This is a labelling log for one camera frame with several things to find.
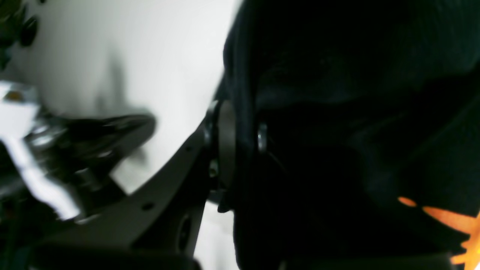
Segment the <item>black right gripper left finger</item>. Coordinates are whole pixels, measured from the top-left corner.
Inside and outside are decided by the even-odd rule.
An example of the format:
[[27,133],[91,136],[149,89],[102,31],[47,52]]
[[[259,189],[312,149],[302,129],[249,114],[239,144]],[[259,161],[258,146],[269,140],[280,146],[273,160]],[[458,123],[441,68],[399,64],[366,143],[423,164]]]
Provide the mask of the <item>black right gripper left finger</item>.
[[214,101],[147,183],[84,225],[34,249],[35,270],[199,270],[194,248],[210,191],[233,178],[236,117]]

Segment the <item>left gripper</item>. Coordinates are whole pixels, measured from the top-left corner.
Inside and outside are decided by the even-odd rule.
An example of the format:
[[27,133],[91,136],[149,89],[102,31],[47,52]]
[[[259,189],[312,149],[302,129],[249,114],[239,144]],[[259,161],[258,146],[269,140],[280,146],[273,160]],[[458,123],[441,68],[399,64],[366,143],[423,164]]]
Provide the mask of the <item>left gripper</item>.
[[[154,134],[156,120],[148,114],[113,118],[64,118],[42,115],[53,141],[41,146],[39,132],[27,136],[34,143],[34,155],[42,168],[73,194],[81,214],[80,222],[99,214],[125,197],[125,191],[111,177],[113,170],[143,146]],[[48,205],[30,193],[25,210],[40,221],[60,219]]]

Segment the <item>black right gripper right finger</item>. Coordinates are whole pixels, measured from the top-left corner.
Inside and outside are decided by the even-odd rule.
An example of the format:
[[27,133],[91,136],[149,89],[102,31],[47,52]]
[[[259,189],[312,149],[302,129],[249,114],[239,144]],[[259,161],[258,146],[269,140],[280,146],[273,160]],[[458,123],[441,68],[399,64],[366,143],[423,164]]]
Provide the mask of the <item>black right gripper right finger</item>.
[[265,122],[260,122],[257,128],[257,149],[259,153],[266,153],[268,148],[268,127]]

